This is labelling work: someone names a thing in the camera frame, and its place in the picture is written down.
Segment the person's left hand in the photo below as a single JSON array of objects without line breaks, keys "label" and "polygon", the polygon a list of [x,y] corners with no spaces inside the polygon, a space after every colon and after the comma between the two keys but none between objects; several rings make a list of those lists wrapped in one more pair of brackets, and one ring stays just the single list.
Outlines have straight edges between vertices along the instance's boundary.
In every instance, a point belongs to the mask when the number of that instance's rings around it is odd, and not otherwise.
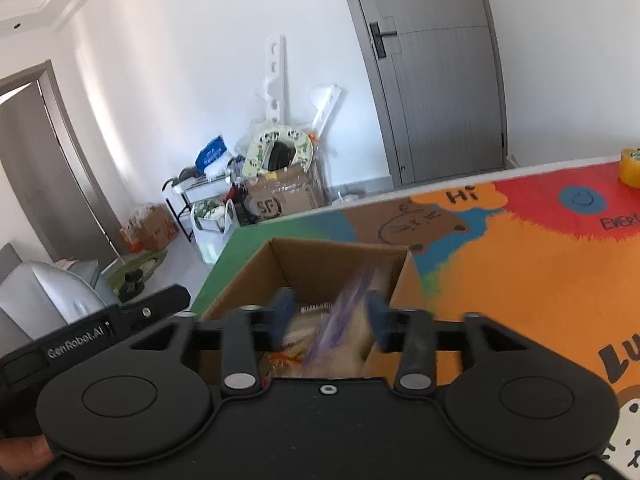
[{"label": "person's left hand", "polygon": [[2,479],[21,479],[46,468],[54,461],[47,439],[37,437],[3,439],[0,443]]}]

